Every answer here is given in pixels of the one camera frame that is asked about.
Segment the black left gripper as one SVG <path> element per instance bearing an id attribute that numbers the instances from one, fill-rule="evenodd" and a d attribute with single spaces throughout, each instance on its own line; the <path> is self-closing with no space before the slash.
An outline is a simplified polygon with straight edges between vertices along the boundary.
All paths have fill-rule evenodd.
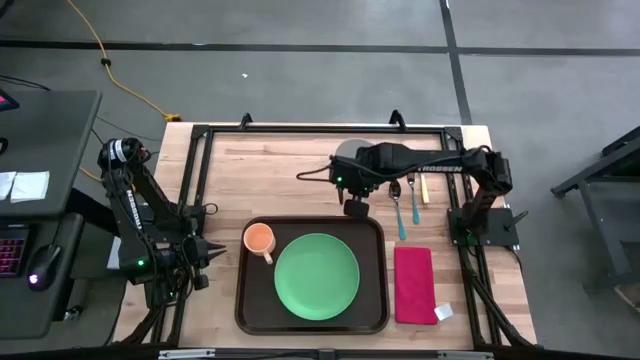
<path id="1" fill-rule="evenodd" d="M 207 242 L 198 233 L 198 223 L 194 219 L 182 220 L 181 227 L 184 236 L 181 243 L 181 254 L 187 275 L 191 280 L 193 289 L 202 290 L 209 286 L 208 276 L 202 273 L 202 269 L 209 265 L 209 261 L 222 255 L 223 251 L 226 250 L 226 246 Z"/>

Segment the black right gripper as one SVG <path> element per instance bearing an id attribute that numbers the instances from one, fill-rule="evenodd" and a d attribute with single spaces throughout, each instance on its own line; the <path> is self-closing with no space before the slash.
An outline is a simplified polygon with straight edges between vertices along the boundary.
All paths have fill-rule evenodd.
<path id="1" fill-rule="evenodd" d="M 372 192 L 373 185 L 355 159 L 331 155 L 329 181 L 336 187 L 339 204 L 343 206 L 346 216 L 369 216 L 369 205 L 363 199 Z"/>

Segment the orange ceramic mug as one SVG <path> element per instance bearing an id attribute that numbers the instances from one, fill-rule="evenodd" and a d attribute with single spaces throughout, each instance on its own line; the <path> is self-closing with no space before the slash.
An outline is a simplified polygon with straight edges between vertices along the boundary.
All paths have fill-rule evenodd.
<path id="1" fill-rule="evenodd" d="M 264 223 L 251 224 L 243 233 L 243 243 L 248 251 L 273 264 L 271 253 L 276 247 L 273 230 Z"/>

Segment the grey round bowl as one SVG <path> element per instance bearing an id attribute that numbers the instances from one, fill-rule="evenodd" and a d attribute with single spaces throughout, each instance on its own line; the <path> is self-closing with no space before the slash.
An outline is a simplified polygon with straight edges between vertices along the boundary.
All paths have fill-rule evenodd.
<path id="1" fill-rule="evenodd" d="M 355 159 L 360 148 L 371 147 L 372 143 L 360 138 L 352 138 L 342 142 L 336 149 L 335 155 Z"/>

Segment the teal handled metal fork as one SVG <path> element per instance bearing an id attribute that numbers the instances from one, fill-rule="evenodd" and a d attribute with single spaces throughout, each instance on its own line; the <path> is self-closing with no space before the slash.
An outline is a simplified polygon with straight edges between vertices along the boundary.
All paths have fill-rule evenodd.
<path id="1" fill-rule="evenodd" d="M 412 221 L 414 224 L 419 224 L 420 223 L 420 215 L 419 215 L 419 211 L 418 211 L 418 206 L 417 206 L 417 201 L 416 201 L 416 193 L 415 193 L 415 174 L 414 173 L 409 173 L 407 175 L 407 182 L 408 185 L 410 187 L 410 197 L 411 197 L 411 204 L 412 204 Z"/>

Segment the green round plate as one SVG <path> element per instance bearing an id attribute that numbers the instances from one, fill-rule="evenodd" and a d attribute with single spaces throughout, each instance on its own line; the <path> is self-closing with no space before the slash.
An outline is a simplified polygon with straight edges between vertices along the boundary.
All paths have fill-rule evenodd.
<path id="1" fill-rule="evenodd" d="M 328 234 L 302 235 L 278 256 L 274 285 L 295 316 L 324 321 L 343 313 L 360 285 L 359 263 L 349 246 Z"/>

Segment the red cloth napkin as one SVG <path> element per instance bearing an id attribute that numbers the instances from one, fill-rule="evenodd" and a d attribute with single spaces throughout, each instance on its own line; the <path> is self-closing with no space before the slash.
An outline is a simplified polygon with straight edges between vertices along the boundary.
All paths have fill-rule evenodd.
<path id="1" fill-rule="evenodd" d="M 453 316 L 449 304 L 436 304 L 429 248 L 394 248 L 394 304 L 397 323 L 437 325 Z"/>

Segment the dark brown plastic tray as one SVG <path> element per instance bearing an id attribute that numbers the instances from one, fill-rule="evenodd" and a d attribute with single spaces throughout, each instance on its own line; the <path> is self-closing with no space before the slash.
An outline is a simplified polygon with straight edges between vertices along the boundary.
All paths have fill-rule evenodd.
<path id="1" fill-rule="evenodd" d="M 384 232 L 372 218 L 349 216 L 263 216 L 255 223 L 268 225 L 276 247 L 273 264 L 243 247 L 239 256 L 235 319 L 250 335 L 375 334 L 389 319 L 389 289 Z M 296 238 L 310 234 L 332 235 L 353 251 L 360 268 L 360 285 L 351 305 L 324 321 L 299 318 L 280 302 L 274 285 L 278 256 Z"/>

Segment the white printed box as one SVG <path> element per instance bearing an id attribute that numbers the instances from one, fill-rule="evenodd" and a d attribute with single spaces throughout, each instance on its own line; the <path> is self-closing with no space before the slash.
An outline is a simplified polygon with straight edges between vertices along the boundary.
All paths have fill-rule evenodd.
<path id="1" fill-rule="evenodd" d="M 119 258 L 119 250 L 121 247 L 121 239 L 119 237 L 114 237 L 111 245 L 111 249 L 109 252 L 109 257 L 106 264 L 107 270 L 119 270 L 120 269 L 120 258 Z"/>

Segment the black computer mouse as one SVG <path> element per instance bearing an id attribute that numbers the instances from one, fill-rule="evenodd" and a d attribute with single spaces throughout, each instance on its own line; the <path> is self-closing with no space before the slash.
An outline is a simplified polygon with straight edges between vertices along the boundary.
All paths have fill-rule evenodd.
<path id="1" fill-rule="evenodd" d="M 62 248 L 50 244 L 36 250 L 27 269 L 27 283 L 32 291 L 47 290 L 53 283 Z"/>

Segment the white paper sheet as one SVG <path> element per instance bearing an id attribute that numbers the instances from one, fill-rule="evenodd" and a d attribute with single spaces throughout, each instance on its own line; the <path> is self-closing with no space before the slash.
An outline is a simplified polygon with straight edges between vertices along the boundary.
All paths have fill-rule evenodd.
<path id="1" fill-rule="evenodd" d="M 0 172 L 0 201 L 5 200 L 12 189 L 16 172 Z"/>
<path id="2" fill-rule="evenodd" d="M 45 199 L 49 179 L 49 171 L 17 173 L 13 181 L 10 202 L 19 203 Z"/>

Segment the backlit black keyboard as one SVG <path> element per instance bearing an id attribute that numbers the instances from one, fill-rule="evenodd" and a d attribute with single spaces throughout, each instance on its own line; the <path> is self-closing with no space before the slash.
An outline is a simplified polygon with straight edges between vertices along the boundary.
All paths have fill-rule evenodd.
<path id="1" fill-rule="evenodd" d="M 0 226 L 0 278 L 20 275 L 25 263 L 29 231 L 27 224 Z"/>

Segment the teal handled metal spoon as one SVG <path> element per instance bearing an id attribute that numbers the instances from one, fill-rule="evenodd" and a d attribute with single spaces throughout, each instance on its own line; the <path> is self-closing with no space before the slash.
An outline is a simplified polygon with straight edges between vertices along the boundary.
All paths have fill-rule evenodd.
<path id="1" fill-rule="evenodd" d="M 389 183 L 388 188 L 389 197 L 394 201 L 394 209 L 396 214 L 396 221 L 398 226 L 398 236 L 401 241 L 406 239 L 406 230 L 404 227 L 404 223 L 402 220 L 401 212 L 400 212 L 400 196 L 401 196 L 401 185 L 397 180 L 392 180 Z"/>

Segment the black metal rig frame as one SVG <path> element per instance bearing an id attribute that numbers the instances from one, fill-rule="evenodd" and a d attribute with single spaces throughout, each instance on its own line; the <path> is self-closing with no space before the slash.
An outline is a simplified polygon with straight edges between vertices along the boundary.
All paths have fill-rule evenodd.
<path id="1" fill-rule="evenodd" d="M 235 319 L 242 233 L 250 221 L 263 216 L 345 216 L 335 189 L 321 182 L 297 179 L 302 171 L 321 169 L 344 141 L 361 138 L 373 143 L 398 142 L 416 149 L 439 149 L 449 130 L 445 126 L 410 127 L 400 132 L 391 125 L 372 128 L 317 124 L 257 124 L 245 129 L 212 124 L 207 136 L 193 140 L 193 123 L 167 126 L 154 176 L 171 200 L 182 188 L 202 189 L 215 212 L 207 217 L 204 236 L 226 246 L 207 268 L 210 284 L 187 300 L 179 329 L 165 320 L 163 338 L 182 347 L 213 348 L 333 348 L 364 350 L 468 350 L 472 347 L 470 316 L 476 315 L 483 335 L 489 334 L 488 311 L 469 307 L 463 285 L 461 254 L 449 238 L 447 211 L 453 200 L 463 199 L 460 179 L 428 177 L 430 204 L 419 224 L 410 219 L 411 202 L 399 200 L 406 230 L 401 241 L 394 202 L 385 190 L 369 197 L 369 216 L 384 232 L 389 295 L 389 319 L 375 334 L 250 335 Z M 431 250 L 436 303 L 449 304 L 453 316 L 437 325 L 397 323 L 394 319 L 394 248 Z"/>

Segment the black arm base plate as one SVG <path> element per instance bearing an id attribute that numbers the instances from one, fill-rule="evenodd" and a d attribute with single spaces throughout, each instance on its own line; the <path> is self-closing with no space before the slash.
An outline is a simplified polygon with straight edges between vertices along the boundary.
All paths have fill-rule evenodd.
<path id="1" fill-rule="evenodd" d="M 519 249 L 516 224 L 528 215 L 514 215 L 510 208 L 491 208 L 478 225 L 467 225 L 461 208 L 450 208 L 447 221 L 451 243 L 459 247 L 500 246 Z"/>

